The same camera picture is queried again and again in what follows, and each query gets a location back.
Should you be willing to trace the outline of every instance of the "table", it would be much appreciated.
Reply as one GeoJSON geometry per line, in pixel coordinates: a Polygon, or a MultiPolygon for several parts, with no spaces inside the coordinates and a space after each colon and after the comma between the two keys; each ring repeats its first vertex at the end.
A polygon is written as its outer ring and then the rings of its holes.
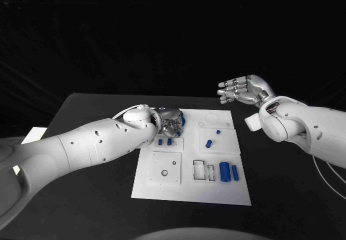
{"type": "MultiPolygon", "coordinates": [[[[56,179],[1,230],[0,238],[128,240],[180,227],[230,229],[282,240],[346,238],[346,201],[328,189],[311,156],[298,146],[274,142],[262,130],[249,131],[243,119],[258,111],[253,106],[222,105],[217,97],[73,93],[43,137],[111,118],[137,104],[230,110],[252,206],[132,199],[137,149],[56,179]]],[[[318,166],[337,184],[320,160],[318,166]]],[[[338,185],[338,190],[346,193],[346,186],[338,185]]]]}

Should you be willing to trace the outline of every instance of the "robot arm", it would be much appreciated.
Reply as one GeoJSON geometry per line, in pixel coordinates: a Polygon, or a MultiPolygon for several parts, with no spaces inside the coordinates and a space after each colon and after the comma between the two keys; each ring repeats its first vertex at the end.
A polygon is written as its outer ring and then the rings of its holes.
{"type": "Polygon", "coordinates": [[[40,189],[59,177],[106,163],[147,147],[157,133],[183,132],[178,109],[147,105],[122,111],[112,119],[90,122],[75,130],[0,152],[0,229],[10,223],[40,189]],[[20,168],[20,180],[13,167],[20,168]]]}
{"type": "Polygon", "coordinates": [[[226,88],[217,90],[222,104],[238,100],[259,108],[245,119],[250,131],[262,129],[275,142],[297,144],[305,153],[346,168],[346,112],[275,96],[269,85],[255,75],[219,83],[219,87],[223,86],[226,88]],[[239,82],[245,89],[240,92],[239,82]]]}

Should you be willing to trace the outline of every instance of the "circular hole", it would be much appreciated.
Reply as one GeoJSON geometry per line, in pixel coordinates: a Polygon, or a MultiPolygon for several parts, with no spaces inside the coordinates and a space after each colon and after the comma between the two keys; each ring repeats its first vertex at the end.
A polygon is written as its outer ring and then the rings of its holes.
{"type": "Polygon", "coordinates": [[[163,171],[160,172],[160,174],[165,177],[165,176],[168,175],[167,170],[163,170],[163,171]]]}
{"type": "Polygon", "coordinates": [[[323,137],[323,133],[321,133],[321,132],[318,132],[318,134],[317,134],[317,140],[320,140],[320,139],[321,139],[321,137],[323,137]]]}

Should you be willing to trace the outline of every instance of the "blue cylinder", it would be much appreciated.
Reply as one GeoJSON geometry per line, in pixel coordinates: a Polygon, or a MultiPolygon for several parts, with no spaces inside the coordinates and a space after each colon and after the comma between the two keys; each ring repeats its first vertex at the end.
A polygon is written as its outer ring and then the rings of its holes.
{"type": "Polygon", "coordinates": [[[219,176],[222,182],[230,182],[229,163],[225,161],[219,163],[219,176]]]}
{"type": "Polygon", "coordinates": [[[238,171],[236,171],[236,166],[232,165],[232,177],[235,181],[239,181],[239,177],[238,177],[238,171]]]}
{"type": "Polygon", "coordinates": [[[204,145],[207,148],[212,146],[212,142],[213,142],[212,140],[207,140],[206,145],[204,145]]]}

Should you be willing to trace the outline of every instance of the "robotic hand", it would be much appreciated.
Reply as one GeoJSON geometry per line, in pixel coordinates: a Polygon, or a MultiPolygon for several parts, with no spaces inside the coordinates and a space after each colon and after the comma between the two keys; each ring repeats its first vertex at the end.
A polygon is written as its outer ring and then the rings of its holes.
{"type": "Polygon", "coordinates": [[[259,108],[245,119],[250,131],[263,130],[275,141],[300,146],[305,153],[346,168],[346,112],[307,106],[285,96],[276,96],[256,75],[220,82],[220,103],[239,101],[259,108]]]}
{"type": "Polygon", "coordinates": [[[0,230],[54,179],[147,147],[160,133],[178,137],[181,115],[174,108],[137,105],[112,119],[93,121],[63,134],[13,148],[0,146],[0,230]],[[17,176],[14,166],[20,168],[17,176]]]}

